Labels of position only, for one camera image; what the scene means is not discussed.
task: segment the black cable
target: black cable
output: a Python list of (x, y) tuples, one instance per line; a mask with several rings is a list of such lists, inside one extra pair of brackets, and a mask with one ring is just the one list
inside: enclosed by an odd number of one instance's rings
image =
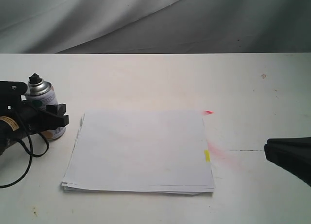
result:
[(45, 138), (45, 136), (44, 136), (42, 133), (38, 133), (39, 136), (41, 136), (42, 139), (45, 141), (45, 143), (46, 143), (46, 145), (47, 145), (47, 148), (46, 148), (46, 150), (45, 150), (44, 153), (42, 153), (42, 154), (40, 154), (40, 155), (35, 155), (35, 154), (34, 154), (33, 142), (32, 142), (32, 140), (31, 140), (30, 134), (29, 134), (29, 132), (27, 131), (27, 128), (25, 127), (23, 121), (21, 120), (21, 118), (20, 118), (18, 112), (15, 112), (15, 113), (16, 113), (16, 116), (17, 116), (17, 118), (18, 118), (18, 120), (19, 120), (19, 123), (20, 123), (21, 127), (23, 128), (23, 130), (25, 131), (25, 133), (26, 133), (26, 135), (27, 135), (27, 138), (28, 138), (28, 141), (29, 141), (29, 145), (30, 145), (30, 150), (28, 150), (26, 144), (25, 144), (21, 139), (14, 138), (14, 139), (12, 139), (12, 140), (14, 140), (14, 141), (18, 142), (19, 144), (21, 144), (21, 146), (24, 148), (24, 150), (26, 151), (26, 153), (29, 154), (29, 162), (28, 162), (28, 166), (27, 166), (27, 168), (26, 168), (24, 174), (23, 174), (19, 179), (17, 179), (16, 181), (14, 181), (14, 182), (12, 182), (12, 183), (10, 183), (10, 184), (0, 185), (0, 189), (8, 188), (8, 187), (10, 187), (10, 186), (13, 186), (14, 184), (17, 184), (19, 181), (21, 181), (21, 180), (26, 176), (26, 174), (28, 173), (28, 171), (29, 171), (29, 169), (30, 169), (30, 166), (31, 166), (31, 164), (32, 164), (33, 157), (41, 157), (41, 156), (43, 156), (43, 155), (48, 151), (49, 146), (50, 146), (50, 145), (49, 145), (49, 142), (48, 142), (48, 140)]

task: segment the white backdrop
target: white backdrop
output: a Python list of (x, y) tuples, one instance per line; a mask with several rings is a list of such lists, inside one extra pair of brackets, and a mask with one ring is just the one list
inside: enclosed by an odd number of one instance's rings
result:
[(0, 0), (0, 52), (311, 52), (310, 2)]

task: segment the spray paint can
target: spray paint can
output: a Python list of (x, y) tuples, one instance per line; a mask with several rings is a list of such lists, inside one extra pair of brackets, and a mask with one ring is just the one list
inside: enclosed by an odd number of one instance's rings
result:
[[(50, 82), (44, 81), (38, 74), (34, 73), (28, 81), (29, 93), (25, 95), (26, 99), (31, 101), (35, 107), (46, 109), (46, 105), (57, 105), (57, 99), (54, 88)], [(48, 140), (54, 140), (61, 137), (66, 128), (59, 127), (55, 130), (47, 130), (42, 134)]]

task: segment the black device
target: black device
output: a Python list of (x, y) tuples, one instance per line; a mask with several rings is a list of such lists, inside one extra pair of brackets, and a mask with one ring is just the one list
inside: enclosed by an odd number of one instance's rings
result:
[(311, 186), (311, 138), (269, 139), (264, 152), (267, 160)]
[[(46, 153), (49, 143), (41, 132), (69, 124), (69, 117), (65, 115), (65, 104), (47, 105), (46, 110), (37, 108), (31, 101), (21, 99), (22, 95), (27, 95), (27, 91), (28, 86), (24, 82), (0, 81), (0, 156), (16, 142), (30, 156), (28, 167), (21, 178), (8, 185), (0, 185), (0, 188), (10, 187), (22, 180), (29, 171), (32, 158)], [(46, 151), (40, 155), (33, 152), (30, 138), (33, 134), (39, 134), (47, 144)], [(30, 149), (22, 141), (25, 137), (28, 138)]]

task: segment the spray can label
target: spray can label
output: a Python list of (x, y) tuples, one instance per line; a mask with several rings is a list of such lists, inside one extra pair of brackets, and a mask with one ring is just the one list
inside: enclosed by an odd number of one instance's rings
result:
[[(44, 94), (37, 96), (26, 96), (26, 99), (31, 101), (35, 107), (38, 107), (43, 110), (46, 110), (47, 105), (58, 104), (53, 87), (51, 87), (51, 89)], [(46, 137), (46, 139), (54, 140), (61, 137), (64, 134), (65, 130), (66, 130), (65, 127), (58, 127), (55, 130), (44, 131), (42, 132), (42, 134)]]

